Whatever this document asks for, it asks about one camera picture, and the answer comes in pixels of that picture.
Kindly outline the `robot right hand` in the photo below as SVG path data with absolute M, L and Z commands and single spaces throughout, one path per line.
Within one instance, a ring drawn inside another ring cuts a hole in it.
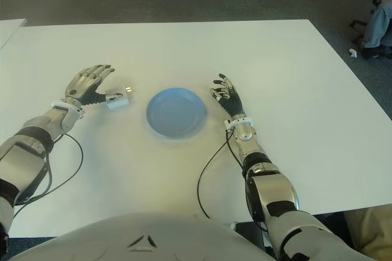
M 224 74 L 219 74 L 219 79 L 214 80 L 215 85 L 219 87 L 211 88 L 210 94 L 213 99 L 234 118 L 238 115 L 245 117 L 246 113 L 243 109 L 241 98 L 231 82 L 231 80 Z

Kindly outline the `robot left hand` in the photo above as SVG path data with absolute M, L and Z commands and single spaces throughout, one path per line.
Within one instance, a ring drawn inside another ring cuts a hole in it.
M 101 94 L 97 92 L 102 82 L 114 71 L 111 65 L 95 65 L 83 69 L 67 86 L 64 102 L 81 107 L 123 97 L 121 93 Z

